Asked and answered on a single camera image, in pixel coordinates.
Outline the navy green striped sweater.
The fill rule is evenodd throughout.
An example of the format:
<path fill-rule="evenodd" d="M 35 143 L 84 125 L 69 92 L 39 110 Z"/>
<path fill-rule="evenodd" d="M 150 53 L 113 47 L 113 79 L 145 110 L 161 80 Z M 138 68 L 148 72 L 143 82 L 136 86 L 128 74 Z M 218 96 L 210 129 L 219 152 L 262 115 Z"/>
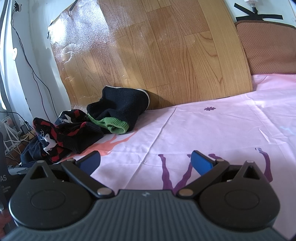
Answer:
<path fill-rule="evenodd" d="M 87 106 L 91 121 L 110 133 L 130 132 L 138 117 L 150 104 L 148 93 L 143 89 L 105 86 L 99 101 Z"/>

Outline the black red patterned garment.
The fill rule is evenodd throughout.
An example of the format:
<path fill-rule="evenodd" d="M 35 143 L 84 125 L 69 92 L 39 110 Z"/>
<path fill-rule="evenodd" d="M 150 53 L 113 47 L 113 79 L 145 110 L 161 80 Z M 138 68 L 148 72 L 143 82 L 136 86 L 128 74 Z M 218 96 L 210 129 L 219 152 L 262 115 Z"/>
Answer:
<path fill-rule="evenodd" d="M 36 136 L 22 152 L 22 164 L 38 160 L 57 163 L 69 154 L 81 154 L 104 135 L 102 128 L 79 109 L 63 111 L 55 123 L 34 118 L 33 128 Z"/>

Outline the pink floral bed sheet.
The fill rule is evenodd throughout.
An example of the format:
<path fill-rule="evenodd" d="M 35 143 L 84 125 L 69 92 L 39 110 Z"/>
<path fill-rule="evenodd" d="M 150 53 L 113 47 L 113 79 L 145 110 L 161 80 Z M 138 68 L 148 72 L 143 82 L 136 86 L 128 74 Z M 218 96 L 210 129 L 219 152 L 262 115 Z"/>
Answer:
<path fill-rule="evenodd" d="M 114 191 L 184 187 L 200 175 L 197 150 L 241 165 L 254 161 L 280 200 L 275 229 L 295 234 L 295 76 L 256 75 L 254 91 L 143 113 L 132 132 L 108 134 L 83 152 L 99 151 L 92 177 Z"/>

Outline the wooden headboard panel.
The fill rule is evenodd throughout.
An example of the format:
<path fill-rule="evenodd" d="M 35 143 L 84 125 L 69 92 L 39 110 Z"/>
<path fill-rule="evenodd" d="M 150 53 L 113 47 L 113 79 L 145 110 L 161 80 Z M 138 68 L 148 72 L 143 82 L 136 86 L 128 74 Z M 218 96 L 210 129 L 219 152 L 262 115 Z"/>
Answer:
<path fill-rule="evenodd" d="M 76 1 L 48 31 L 74 108 L 106 85 L 146 90 L 152 109 L 252 91 L 224 1 Z"/>

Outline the brown cushion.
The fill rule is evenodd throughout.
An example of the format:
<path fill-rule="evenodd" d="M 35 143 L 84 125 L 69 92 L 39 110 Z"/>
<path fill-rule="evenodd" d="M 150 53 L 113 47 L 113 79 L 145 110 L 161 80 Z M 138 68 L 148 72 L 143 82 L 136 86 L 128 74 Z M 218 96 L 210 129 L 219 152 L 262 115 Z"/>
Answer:
<path fill-rule="evenodd" d="M 295 74 L 295 27 L 269 21 L 237 21 L 251 75 Z"/>

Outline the black tape cross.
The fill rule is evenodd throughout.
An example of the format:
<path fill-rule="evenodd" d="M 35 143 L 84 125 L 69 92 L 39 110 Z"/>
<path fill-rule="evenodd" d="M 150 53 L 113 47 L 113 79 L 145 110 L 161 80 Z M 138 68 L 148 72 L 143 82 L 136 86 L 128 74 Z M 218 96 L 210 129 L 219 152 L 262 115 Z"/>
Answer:
<path fill-rule="evenodd" d="M 234 7 L 246 14 L 245 16 L 237 16 L 236 21 L 263 21 L 264 19 L 283 20 L 282 15 L 258 14 L 255 4 L 251 4 L 251 11 L 237 3 L 234 3 Z"/>

